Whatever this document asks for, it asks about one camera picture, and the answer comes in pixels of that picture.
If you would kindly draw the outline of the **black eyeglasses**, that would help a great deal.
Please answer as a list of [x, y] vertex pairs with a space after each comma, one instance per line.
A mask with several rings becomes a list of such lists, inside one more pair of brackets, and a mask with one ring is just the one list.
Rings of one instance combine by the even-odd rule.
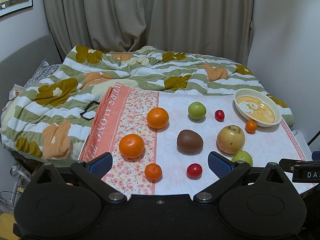
[[93, 106], [99, 106], [100, 102], [92, 100], [86, 107], [85, 109], [80, 113], [81, 118], [85, 119], [86, 121], [91, 121], [94, 119], [94, 117], [88, 118], [86, 115], [91, 111], [91, 108]]

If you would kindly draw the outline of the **cream bowl yellow cartoon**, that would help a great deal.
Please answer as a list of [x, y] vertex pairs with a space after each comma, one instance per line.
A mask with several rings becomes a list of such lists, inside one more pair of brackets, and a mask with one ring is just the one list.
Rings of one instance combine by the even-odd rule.
[[260, 127], [276, 126], [281, 121], [281, 112], [276, 103], [259, 91], [248, 88], [237, 90], [234, 104], [246, 120], [253, 120]]

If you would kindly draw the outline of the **cherry tomato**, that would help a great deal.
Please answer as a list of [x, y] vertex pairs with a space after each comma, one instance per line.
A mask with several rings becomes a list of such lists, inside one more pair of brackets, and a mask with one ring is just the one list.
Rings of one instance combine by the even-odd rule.
[[200, 178], [200, 176], [202, 176], [202, 172], [203, 172], [202, 166], [197, 163], [190, 164], [187, 167], [187, 171], [186, 171], [187, 176], [191, 179]]
[[222, 122], [225, 119], [225, 114], [223, 110], [217, 110], [215, 112], [215, 119], [219, 122]]

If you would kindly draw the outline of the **pink floral tablecloth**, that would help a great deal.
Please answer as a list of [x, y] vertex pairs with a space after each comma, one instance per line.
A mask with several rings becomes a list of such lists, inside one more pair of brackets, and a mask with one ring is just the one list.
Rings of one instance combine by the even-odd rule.
[[[201, 120], [193, 120], [188, 107], [193, 102], [202, 103], [207, 110]], [[154, 129], [148, 125], [147, 114], [161, 107], [169, 114], [167, 126]], [[223, 110], [225, 119], [219, 122], [215, 112]], [[109, 152], [112, 168], [103, 181], [126, 196], [132, 194], [189, 194], [205, 189], [217, 181], [208, 167], [208, 155], [217, 151], [216, 138], [227, 125], [245, 126], [245, 119], [235, 108], [232, 96], [202, 96], [163, 93], [129, 88], [116, 83], [108, 90], [98, 106], [91, 134], [86, 140], [80, 159], [90, 161]], [[203, 148], [197, 153], [184, 153], [177, 148], [177, 136], [184, 129], [198, 133]], [[119, 152], [119, 142], [128, 134], [137, 134], [144, 140], [144, 153], [137, 159], [126, 159]], [[144, 170], [151, 163], [158, 164], [162, 176], [157, 181], [146, 179]], [[187, 167], [197, 163], [202, 166], [202, 176], [191, 179]]]

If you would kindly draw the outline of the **grey patterned pillow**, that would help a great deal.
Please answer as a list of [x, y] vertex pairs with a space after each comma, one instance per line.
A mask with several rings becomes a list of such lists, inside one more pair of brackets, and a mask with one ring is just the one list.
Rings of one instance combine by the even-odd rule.
[[49, 64], [46, 59], [42, 60], [33, 76], [25, 83], [24, 88], [28, 88], [38, 83], [42, 79], [47, 78], [49, 75], [52, 75], [59, 67], [60, 64]]

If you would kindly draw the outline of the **green apple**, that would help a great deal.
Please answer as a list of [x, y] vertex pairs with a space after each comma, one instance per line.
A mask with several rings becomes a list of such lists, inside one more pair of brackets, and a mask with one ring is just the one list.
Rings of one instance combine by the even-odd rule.
[[248, 163], [250, 166], [253, 166], [252, 156], [246, 151], [237, 152], [234, 155], [234, 157], [232, 158], [232, 162], [235, 163], [236, 161], [244, 161], [244, 162]]
[[200, 102], [193, 102], [188, 107], [188, 114], [193, 120], [201, 120], [206, 116], [206, 107]]

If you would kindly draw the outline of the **beige curtain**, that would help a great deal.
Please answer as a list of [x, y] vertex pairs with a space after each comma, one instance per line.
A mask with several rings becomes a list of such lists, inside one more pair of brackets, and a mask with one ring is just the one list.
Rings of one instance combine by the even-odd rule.
[[100, 51], [214, 55], [246, 64], [254, 0], [43, 0], [61, 56], [77, 45]]

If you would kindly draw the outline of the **yellow red apple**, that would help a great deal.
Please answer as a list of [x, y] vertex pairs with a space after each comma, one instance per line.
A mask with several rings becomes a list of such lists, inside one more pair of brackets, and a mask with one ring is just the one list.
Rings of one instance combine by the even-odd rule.
[[216, 144], [223, 153], [235, 154], [244, 147], [245, 134], [239, 126], [225, 126], [218, 133]]

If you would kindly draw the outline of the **small card box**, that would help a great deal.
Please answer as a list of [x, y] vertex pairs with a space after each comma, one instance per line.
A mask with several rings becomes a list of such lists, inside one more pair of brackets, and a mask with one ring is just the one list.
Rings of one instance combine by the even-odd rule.
[[9, 92], [9, 101], [14, 100], [19, 94], [21, 94], [25, 90], [25, 87], [14, 84], [14, 86]]

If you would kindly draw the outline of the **green striped floral blanket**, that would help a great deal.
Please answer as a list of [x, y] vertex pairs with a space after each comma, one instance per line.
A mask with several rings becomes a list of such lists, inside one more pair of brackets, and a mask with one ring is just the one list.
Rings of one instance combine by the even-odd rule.
[[242, 88], [265, 93], [246, 66], [221, 57], [152, 46], [124, 53], [76, 46], [52, 75], [5, 107], [2, 144], [44, 160], [77, 159], [92, 125], [80, 113], [115, 83], [194, 95], [232, 95]]

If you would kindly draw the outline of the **brown kiwi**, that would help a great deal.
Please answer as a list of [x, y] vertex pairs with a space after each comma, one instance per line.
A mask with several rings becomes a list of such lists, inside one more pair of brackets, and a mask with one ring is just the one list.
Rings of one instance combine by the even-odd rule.
[[177, 148], [187, 153], [200, 152], [203, 148], [203, 139], [198, 133], [184, 129], [177, 136]]

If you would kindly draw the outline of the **large orange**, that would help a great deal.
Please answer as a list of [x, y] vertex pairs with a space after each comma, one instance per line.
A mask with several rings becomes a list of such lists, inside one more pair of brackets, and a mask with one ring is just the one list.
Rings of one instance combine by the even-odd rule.
[[169, 122], [169, 114], [165, 109], [156, 107], [148, 112], [146, 119], [151, 128], [161, 129], [167, 126]]
[[144, 151], [144, 141], [137, 134], [128, 134], [121, 138], [119, 142], [119, 151], [125, 158], [138, 158]]

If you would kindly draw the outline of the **small mandarin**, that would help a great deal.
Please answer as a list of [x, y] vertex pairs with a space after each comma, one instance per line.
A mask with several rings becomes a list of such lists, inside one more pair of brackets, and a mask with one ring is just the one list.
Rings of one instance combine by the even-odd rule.
[[156, 163], [151, 163], [145, 167], [144, 174], [147, 180], [157, 181], [162, 176], [162, 169]]
[[257, 130], [257, 124], [254, 120], [246, 122], [245, 130], [247, 133], [254, 134]]

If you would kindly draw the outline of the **grey sofa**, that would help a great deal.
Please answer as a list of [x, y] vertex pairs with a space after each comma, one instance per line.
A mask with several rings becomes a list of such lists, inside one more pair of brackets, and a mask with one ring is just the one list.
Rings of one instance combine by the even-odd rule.
[[15, 84], [24, 85], [44, 59], [49, 64], [62, 62], [51, 34], [23, 46], [1, 61], [0, 103], [2, 108], [8, 101], [12, 87]]

